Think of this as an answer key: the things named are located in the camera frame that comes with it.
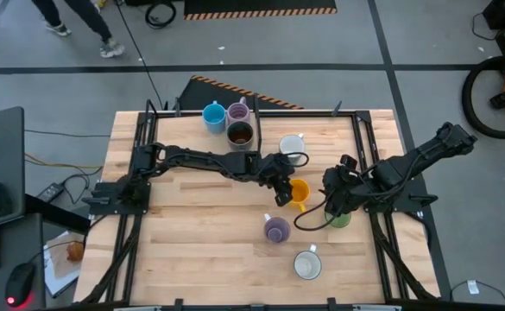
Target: white cup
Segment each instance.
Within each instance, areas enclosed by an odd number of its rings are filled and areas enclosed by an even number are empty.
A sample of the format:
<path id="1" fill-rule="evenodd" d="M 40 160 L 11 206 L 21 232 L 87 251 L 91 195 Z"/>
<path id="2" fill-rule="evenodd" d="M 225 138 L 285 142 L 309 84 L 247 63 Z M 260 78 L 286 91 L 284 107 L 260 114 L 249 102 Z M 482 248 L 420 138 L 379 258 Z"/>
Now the white cup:
<path id="1" fill-rule="evenodd" d="M 293 152 L 304 152 L 306 144 L 304 143 L 304 134 L 286 135 L 279 142 L 279 152 L 289 154 Z M 302 155 L 289 155 L 288 160 L 292 164 L 297 164 Z"/>
<path id="2" fill-rule="evenodd" d="M 316 250 L 317 246 L 312 244 L 308 251 L 301 251 L 294 259 L 294 272 L 304 280 L 313 280 L 321 274 L 321 259 Z"/>

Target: butcher block tabletop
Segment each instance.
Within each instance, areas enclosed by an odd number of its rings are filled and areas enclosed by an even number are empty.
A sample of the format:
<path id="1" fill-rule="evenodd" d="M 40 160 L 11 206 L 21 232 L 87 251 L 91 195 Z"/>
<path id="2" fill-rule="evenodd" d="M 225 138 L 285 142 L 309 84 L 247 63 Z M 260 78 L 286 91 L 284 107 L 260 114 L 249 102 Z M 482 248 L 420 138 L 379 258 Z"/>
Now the butcher block tabletop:
<path id="1" fill-rule="evenodd" d="M 393 112 L 370 113 L 380 157 L 402 155 Z M 103 181 L 116 181 L 127 174 L 138 114 L 116 114 Z M 300 133 L 310 162 L 297 168 L 291 178 L 308 182 L 312 195 L 306 205 L 312 208 L 324 198 L 317 190 L 323 188 L 325 170 L 337 165 L 342 154 L 357 159 L 357 147 L 349 117 L 265 117 L 262 154 L 278 152 L 282 137 Z M 363 127 L 362 137 L 366 144 Z M 224 134 L 209 134 L 201 117 L 160 118 L 156 141 L 219 154 L 230 152 Z M 293 226 L 300 209 L 292 204 L 278 207 L 274 190 L 254 182 L 232 181 L 218 173 L 189 168 L 173 168 L 150 181 L 131 305 L 173 305 L 176 298 L 183 298 L 186 305 L 325 304 L 328 297 L 343 304 L 384 302 L 369 215 L 363 210 L 353 212 L 343 229 L 328 226 L 303 232 Z M 285 244 L 266 241 L 262 231 L 265 213 L 291 225 Z M 430 293 L 439 295 L 422 225 L 400 213 L 393 218 L 402 259 Z M 118 220 L 119 216 L 108 216 L 89 233 L 75 301 L 91 292 L 110 265 Z M 324 222 L 321 209 L 300 220 L 303 226 Z M 323 269 L 318 278 L 306 281 L 295 274 L 293 262 L 310 244 L 317 245 Z M 387 265 L 397 297 L 394 268 L 388 258 Z M 118 274 L 118 299 L 124 272 L 123 266 Z"/>

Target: gray floor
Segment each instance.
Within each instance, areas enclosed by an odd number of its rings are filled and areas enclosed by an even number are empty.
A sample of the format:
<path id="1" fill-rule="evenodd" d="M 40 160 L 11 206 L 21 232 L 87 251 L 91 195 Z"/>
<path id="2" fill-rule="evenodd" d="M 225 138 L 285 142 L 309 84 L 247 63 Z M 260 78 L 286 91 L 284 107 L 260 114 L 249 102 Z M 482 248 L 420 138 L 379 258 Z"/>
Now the gray floor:
<path id="1" fill-rule="evenodd" d="M 73 35 L 60 39 L 42 27 L 30 1 L 11 0 L 0 18 L 0 67 L 139 67 L 136 48 L 113 2 L 103 17 L 127 48 L 116 60 L 98 56 L 98 38 L 66 6 L 56 1 Z M 376 0 L 388 50 L 395 64 L 475 64 L 498 55 L 494 42 L 470 32 L 471 18 L 488 0 Z M 337 0 L 338 13 L 327 16 L 284 16 L 184 22 L 181 13 L 172 26 L 149 29 L 143 13 L 123 8 L 143 58 L 151 66 L 231 64 L 382 64 L 376 31 L 365 0 Z M 181 3 L 176 4 L 182 12 Z M 482 20 L 477 29 L 491 34 Z M 173 102 L 193 74 L 284 99 L 306 108 L 395 108 L 384 71 L 217 71 L 152 73 L 164 100 Z M 399 91 L 415 143 L 423 143 L 444 122 L 473 131 L 460 110 L 459 93 L 466 72 L 397 72 Z M 505 130 L 505 112 L 485 104 L 502 80 L 485 73 L 474 99 L 481 118 Z M 115 111 L 141 110 L 155 98 L 146 73 L 37 73 L 0 75 L 0 109 L 20 105 L 26 126 L 34 130 L 78 134 L 108 134 Z M 426 174 L 445 264 L 451 285 L 477 279 L 505 294 L 505 141 L 478 135 L 475 152 L 442 161 Z M 43 161 L 100 165 L 107 142 L 27 134 L 26 151 Z M 54 181 L 73 174 L 70 168 L 27 166 L 27 192 L 37 194 Z M 69 186 L 75 193 L 78 181 Z M 72 206 L 64 196 L 58 204 Z M 48 227 L 46 238 L 60 229 Z M 57 300 L 71 300 L 72 291 Z M 470 295 L 465 286 L 454 292 L 458 301 L 503 303 L 494 291 L 481 287 Z"/>

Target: purple mug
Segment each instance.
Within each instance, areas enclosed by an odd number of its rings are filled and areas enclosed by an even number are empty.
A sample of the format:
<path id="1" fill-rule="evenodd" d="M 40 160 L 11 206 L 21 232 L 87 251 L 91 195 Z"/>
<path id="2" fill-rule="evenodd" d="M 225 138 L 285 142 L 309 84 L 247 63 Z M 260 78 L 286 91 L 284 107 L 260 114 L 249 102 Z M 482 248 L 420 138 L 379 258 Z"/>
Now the purple mug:
<path id="1" fill-rule="evenodd" d="M 237 121 L 250 123 L 250 110 L 246 105 L 245 97 L 241 97 L 238 103 L 230 105 L 227 109 L 227 125 L 234 124 Z"/>
<path id="2" fill-rule="evenodd" d="M 269 242 L 280 244 L 286 242 L 290 237 L 290 225 L 281 217 L 271 218 L 268 214 L 263 215 L 266 224 L 263 226 L 263 234 Z"/>

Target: mug handle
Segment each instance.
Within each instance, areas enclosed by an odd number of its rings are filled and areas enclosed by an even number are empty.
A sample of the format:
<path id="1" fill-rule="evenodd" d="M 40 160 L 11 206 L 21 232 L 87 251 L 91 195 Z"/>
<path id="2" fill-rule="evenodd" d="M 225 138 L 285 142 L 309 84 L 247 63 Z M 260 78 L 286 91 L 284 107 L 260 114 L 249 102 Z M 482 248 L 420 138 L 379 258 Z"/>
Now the mug handle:
<path id="1" fill-rule="evenodd" d="M 300 208 L 300 211 L 302 213 L 307 210 L 306 205 L 304 203 L 298 203 L 298 207 Z"/>

